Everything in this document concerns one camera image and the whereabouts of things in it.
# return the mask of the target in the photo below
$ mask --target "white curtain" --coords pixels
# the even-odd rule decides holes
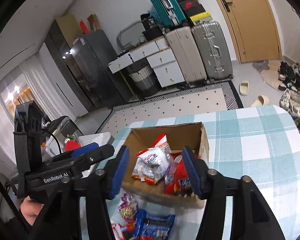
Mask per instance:
[[[45,73],[39,55],[34,54],[19,65],[31,91],[51,120],[63,115],[75,122],[76,116],[60,97]]]
[[[14,125],[0,95],[0,173],[7,177],[16,168],[13,131]]]

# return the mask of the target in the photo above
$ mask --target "blue snack wrapper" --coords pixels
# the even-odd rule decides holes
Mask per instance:
[[[153,237],[154,240],[168,240],[175,217],[175,215],[153,216],[146,210],[139,209],[136,215],[133,237],[145,236],[147,239]]]

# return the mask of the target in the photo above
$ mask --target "metal bolt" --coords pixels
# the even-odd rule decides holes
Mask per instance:
[[[105,170],[98,169],[98,170],[96,170],[95,174],[98,175],[98,176],[101,176],[101,175],[105,174]]]
[[[208,173],[210,175],[217,175],[218,172],[215,169],[208,169]]]
[[[68,183],[70,180],[71,180],[70,177],[63,177],[61,179],[62,183]]]
[[[242,177],[242,180],[243,180],[244,182],[250,182],[250,181],[251,181],[251,178],[250,178],[249,176],[243,176],[243,177]]]

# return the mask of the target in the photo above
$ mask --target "wooden door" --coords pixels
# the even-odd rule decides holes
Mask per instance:
[[[268,0],[217,2],[241,63],[281,58],[279,34]]]

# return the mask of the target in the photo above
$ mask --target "tablecloth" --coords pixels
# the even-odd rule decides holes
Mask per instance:
[[[209,168],[227,177],[249,175],[276,216],[286,240],[300,234],[300,135],[291,116],[277,106],[242,108],[207,114],[185,115],[134,122],[113,142],[115,155],[132,128],[203,122],[209,140]],[[103,168],[107,160],[98,165]],[[120,195],[108,201],[113,222]],[[154,214],[176,214],[170,239],[195,239],[203,209],[169,208],[142,202]],[[227,197],[223,239],[229,239],[232,197]],[[87,231],[82,232],[87,239]]]

